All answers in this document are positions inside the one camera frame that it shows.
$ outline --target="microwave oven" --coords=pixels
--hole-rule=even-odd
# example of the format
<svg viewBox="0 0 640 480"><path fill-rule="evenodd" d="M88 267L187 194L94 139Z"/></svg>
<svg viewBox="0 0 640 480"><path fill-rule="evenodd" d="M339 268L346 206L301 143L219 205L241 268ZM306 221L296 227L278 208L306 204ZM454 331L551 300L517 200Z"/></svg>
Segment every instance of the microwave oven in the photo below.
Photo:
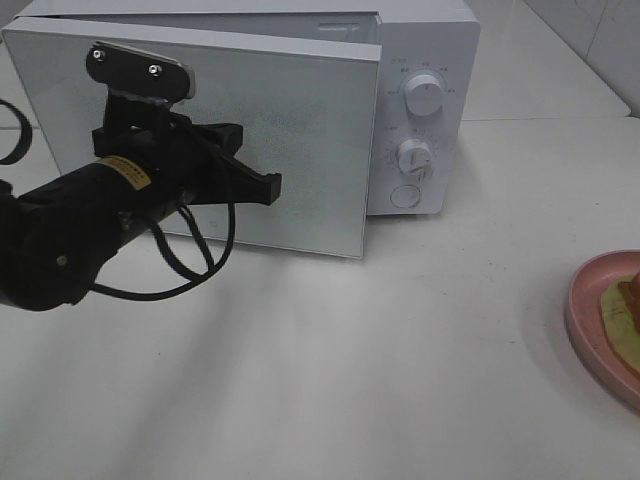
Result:
<svg viewBox="0 0 640 480"><path fill-rule="evenodd" d="M142 48L194 70L178 110L244 125L242 160L282 173L273 207L239 206L240 242L359 257L366 215L441 210L479 31L462 0L36 0L2 33L62 173L104 107L84 54ZM224 237L223 208L196 214Z"/></svg>

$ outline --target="power knob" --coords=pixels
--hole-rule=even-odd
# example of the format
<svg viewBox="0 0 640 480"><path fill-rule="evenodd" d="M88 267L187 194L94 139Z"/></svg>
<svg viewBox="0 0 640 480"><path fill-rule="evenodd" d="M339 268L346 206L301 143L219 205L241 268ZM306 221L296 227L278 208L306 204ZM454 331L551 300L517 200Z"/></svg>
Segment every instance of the power knob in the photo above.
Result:
<svg viewBox="0 0 640 480"><path fill-rule="evenodd" d="M442 106L443 81L434 73L416 73L404 84L407 110L418 117L435 113Z"/></svg>
<svg viewBox="0 0 640 480"><path fill-rule="evenodd" d="M405 175L422 175L431 172L432 153L429 145L422 140L402 142L396 152L398 168Z"/></svg>

